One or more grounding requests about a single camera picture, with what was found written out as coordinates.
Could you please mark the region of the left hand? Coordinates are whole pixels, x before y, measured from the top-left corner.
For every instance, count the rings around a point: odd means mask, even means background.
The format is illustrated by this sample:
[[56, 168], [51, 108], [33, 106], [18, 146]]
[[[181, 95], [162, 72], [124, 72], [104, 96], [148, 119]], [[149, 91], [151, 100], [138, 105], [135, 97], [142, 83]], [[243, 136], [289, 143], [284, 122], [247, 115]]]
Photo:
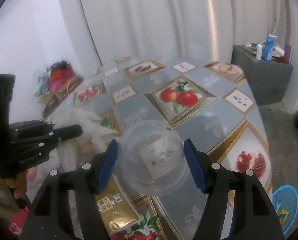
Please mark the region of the left hand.
[[27, 173], [27, 171], [21, 172], [15, 178], [0, 178], [0, 189], [7, 186], [14, 190], [15, 199], [24, 197], [27, 192]]

